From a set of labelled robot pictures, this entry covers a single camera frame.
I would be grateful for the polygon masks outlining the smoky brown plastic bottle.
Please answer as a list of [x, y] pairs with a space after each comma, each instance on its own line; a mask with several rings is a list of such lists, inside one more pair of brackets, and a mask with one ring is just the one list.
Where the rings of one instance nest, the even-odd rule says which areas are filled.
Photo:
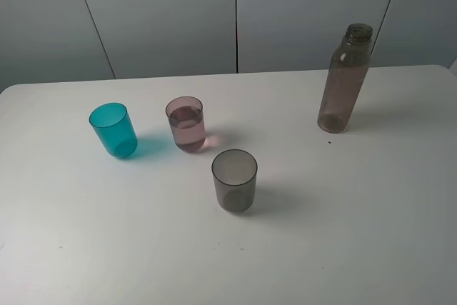
[[373, 29], [351, 24], [334, 51], [328, 69], [317, 124], [331, 134], [346, 130], [371, 62]]

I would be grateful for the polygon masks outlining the grey translucent plastic cup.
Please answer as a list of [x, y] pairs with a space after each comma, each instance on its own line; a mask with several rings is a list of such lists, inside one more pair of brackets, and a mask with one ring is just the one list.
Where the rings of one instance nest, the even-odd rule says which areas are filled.
[[243, 213], [254, 201], [258, 164], [247, 151], [229, 149], [218, 154], [211, 172], [219, 206], [227, 212]]

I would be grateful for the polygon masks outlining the pink translucent plastic cup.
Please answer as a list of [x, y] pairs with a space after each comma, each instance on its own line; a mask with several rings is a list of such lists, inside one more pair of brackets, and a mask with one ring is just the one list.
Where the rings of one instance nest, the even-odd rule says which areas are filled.
[[165, 111], [175, 145], [187, 153], [198, 151], [206, 140], [201, 101], [181, 96], [170, 101]]

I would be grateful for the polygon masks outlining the teal translucent plastic cup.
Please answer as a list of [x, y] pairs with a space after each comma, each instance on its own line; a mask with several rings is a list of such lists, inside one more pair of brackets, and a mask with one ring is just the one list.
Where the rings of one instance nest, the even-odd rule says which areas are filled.
[[100, 105], [91, 112], [89, 123], [111, 156], [124, 159], [135, 152], [138, 139], [123, 104], [111, 102]]

